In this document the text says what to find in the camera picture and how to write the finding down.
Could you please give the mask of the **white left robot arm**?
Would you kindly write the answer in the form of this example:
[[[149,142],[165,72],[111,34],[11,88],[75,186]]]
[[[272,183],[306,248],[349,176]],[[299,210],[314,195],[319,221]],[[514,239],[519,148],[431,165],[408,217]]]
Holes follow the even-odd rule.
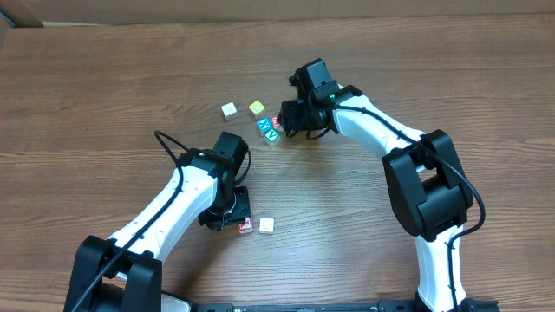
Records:
[[[109,238],[87,237],[76,255],[67,311],[192,311],[187,299],[162,289],[162,269],[193,222],[219,231],[251,216],[238,169],[250,164],[243,145],[189,149],[176,158],[163,190]]]

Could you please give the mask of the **plain cream wooden block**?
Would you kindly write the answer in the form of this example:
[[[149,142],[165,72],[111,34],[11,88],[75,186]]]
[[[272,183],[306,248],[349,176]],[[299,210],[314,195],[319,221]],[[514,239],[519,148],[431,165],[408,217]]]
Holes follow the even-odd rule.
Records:
[[[260,218],[259,232],[261,234],[273,234],[274,224],[275,224],[275,220],[273,218]]]

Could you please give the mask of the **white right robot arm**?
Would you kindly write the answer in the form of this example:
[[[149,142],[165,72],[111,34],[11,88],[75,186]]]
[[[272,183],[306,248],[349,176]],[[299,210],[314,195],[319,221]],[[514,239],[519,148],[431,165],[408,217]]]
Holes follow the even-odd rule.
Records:
[[[483,203],[462,169],[450,136],[424,133],[386,115],[361,90],[331,81],[298,87],[279,120],[292,135],[332,131],[382,160],[389,201],[401,227],[415,239],[420,281],[415,305],[425,311],[462,311],[467,293],[460,276],[460,240],[467,210]]]

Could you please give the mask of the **red Y wooden block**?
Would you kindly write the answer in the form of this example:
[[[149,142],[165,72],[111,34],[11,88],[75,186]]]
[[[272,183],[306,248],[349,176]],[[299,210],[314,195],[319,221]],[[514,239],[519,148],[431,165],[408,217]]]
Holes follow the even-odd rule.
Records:
[[[245,221],[242,224],[238,225],[238,231],[241,234],[251,233],[253,231],[253,225],[252,225],[251,217],[245,218]]]

